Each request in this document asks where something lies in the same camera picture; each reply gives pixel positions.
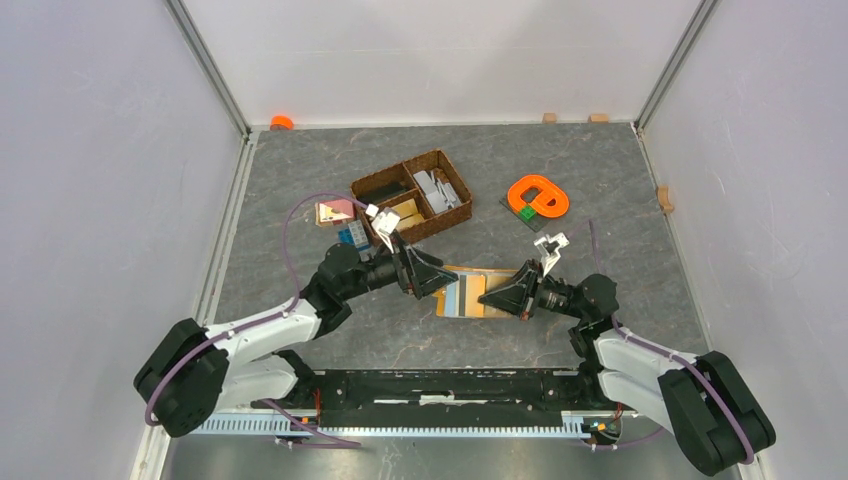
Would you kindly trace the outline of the yellow leather card holder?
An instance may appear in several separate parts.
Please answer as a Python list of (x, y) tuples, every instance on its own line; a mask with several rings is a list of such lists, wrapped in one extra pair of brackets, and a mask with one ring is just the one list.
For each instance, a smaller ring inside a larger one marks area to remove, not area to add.
[(453, 319), (509, 318), (510, 314), (479, 302), (490, 290), (508, 282), (516, 273), (510, 269), (485, 269), (446, 265), (458, 280), (433, 294), (437, 300), (435, 315)]

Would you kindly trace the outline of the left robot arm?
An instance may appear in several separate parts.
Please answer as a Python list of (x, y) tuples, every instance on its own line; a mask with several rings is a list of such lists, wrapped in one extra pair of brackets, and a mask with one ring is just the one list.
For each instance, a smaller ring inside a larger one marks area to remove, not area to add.
[(133, 380), (144, 421), (168, 435), (187, 435), (212, 414), (258, 400), (306, 405), (314, 381), (285, 348), (336, 330), (349, 300), (397, 285), (422, 299), (456, 282), (441, 260), (406, 243), (362, 259), (352, 245), (325, 253), (308, 284), (291, 299), (240, 320), (200, 326), (187, 318), (165, 334)]

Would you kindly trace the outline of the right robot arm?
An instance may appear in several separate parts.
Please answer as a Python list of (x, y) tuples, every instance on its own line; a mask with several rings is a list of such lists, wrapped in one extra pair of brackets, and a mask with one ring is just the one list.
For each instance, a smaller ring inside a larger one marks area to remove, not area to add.
[(581, 358), (577, 392), (591, 408), (610, 401), (633, 408), (672, 434), (686, 459), (713, 476), (749, 464), (777, 433), (731, 359), (695, 355), (649, 341), (616, 318), (617, 285), (595, 273), (572, 285), (529, 260), (481, 304), (522, 320), (537, 310), (577, 319), (570, 343)]

